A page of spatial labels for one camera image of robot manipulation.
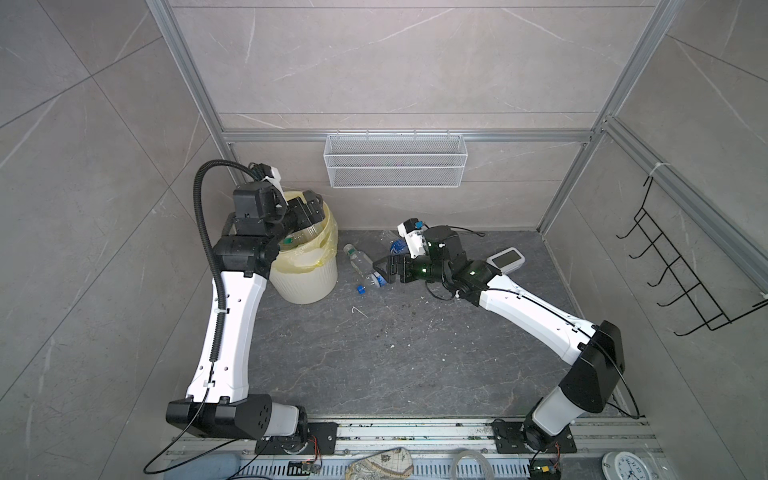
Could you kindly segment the small clear bottle white cap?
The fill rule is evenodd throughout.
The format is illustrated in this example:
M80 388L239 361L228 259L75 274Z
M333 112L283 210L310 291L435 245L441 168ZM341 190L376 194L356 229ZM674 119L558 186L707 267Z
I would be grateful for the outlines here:
M360 291L367 291L371 288L380 288L387 285L387 281L377 272L373 266L371 258L363 251L358 250L353 244L346 244L343 247L353 269L361 276L362 284Z

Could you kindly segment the clear bottle blue label back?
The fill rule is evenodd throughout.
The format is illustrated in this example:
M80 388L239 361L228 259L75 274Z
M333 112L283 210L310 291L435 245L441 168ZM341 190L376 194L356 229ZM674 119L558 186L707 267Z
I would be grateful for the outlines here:
M409 248L407 246L407 243L404 239L398 239L391 243L390 245L390 253L394 255L404 254L408 253Z

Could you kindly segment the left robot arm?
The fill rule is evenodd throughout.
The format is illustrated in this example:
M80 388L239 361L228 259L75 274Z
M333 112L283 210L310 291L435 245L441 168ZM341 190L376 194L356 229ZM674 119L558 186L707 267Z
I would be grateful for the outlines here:
M249 180L233 192L234 209L213 242L206 226L202 187L216 168L235 169ZM289 454L311 443L303 407L252 394L248 361L255 319L281 243L325 218L322 197L311 190L287 199L276 168L214 159L193 179L193 210L212 275L212 303L203 349L186 394L169 402L165 418L182 434L200 438L278 443Z

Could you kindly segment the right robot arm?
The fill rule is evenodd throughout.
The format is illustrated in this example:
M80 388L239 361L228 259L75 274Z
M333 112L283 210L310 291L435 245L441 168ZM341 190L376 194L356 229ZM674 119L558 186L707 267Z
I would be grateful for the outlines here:
M437 283L453 297L513 323L569 365L522 423L528 449L543 452L553 446L574 420L602 412L616 387L626 382L622 335L613 323L594 324L570 315L525 290L496 264L469 258L453 226L427 227L411 218L399 225L398 233L406 252L372 264L386 282Z

